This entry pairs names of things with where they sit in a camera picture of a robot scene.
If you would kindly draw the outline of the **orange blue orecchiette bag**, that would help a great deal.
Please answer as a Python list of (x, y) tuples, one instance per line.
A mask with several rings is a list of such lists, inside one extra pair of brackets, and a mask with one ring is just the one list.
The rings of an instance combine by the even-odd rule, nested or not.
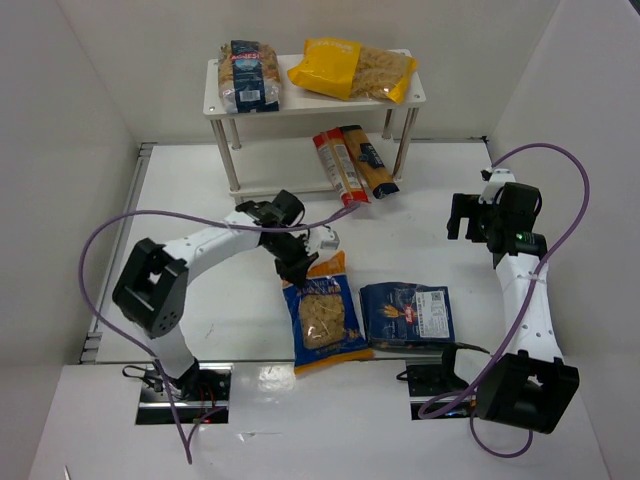
[(285, 282), (282, 291), (291, 319), (297, 376), (374, 357), (355, 312), (344, 251), (313, 266), (302, 288)]

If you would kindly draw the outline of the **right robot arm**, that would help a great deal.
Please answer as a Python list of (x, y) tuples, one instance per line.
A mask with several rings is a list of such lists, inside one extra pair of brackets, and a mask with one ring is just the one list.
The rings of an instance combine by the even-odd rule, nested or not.
[(502, 291), (507, 335), (494, 354), (459, 349), (453, 374), (475, 388), (479, 418), (550, 434), (575, 395), (580, 378), (555, 338), (547, 293), (547, 242), (534, 231), (542, 196), (535, 187), (505, 182), (480, 195), (452, 197), (447, 237), (482, 243), (492, 255)]

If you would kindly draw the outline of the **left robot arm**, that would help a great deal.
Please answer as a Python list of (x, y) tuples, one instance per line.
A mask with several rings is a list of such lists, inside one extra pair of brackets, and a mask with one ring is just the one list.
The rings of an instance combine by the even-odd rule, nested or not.
[(159, 360), (165, 376), (183, 398), (198, 390), (202, 375), (179, 326), (189, 284), (209, 269), (245, 251), (262, 247), (274, 256), (280, 278), (305, 284), (319, 252), (309, 232), (296, 236), (273, 233), (291, 227), (304, 206), (282, 190), (271, 201), (246, 201), (225, 218), (240, 230), (208, 227), (181, 239), (157, 243), (149, 238), (133, 247), (118, 278), (112, 301), (145, 337), (145, 346)]

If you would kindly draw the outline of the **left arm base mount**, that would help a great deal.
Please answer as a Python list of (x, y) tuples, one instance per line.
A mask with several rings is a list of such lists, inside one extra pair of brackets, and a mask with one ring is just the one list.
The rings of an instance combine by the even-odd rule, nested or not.
[[(172, 389), (178, 417), (183, 425), (204, 419), (205, 424), (226, 424), (229, 416), (229, 398), (233, 366), (230, 363), (202, 363), (200, 380), (191, 392), (183, 395)], [(170, 402), (160, 374), (152, 365), (125, 365), (125, 378), (141, 382), (137, 425), (166, 425), (174, 422)]]

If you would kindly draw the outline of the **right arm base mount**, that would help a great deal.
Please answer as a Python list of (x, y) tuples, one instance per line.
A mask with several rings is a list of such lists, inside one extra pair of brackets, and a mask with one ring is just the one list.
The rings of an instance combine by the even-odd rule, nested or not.
[(425, 414), (445, 407), (468, 388), (492, 359), (488, 350), (461, 342), (429, 342), (417, 351), (418, 356), (405, 360), (396, 380), (407, 385), (411, 419), (421, 420), (419, 410), (424, 403), (439, 397)]

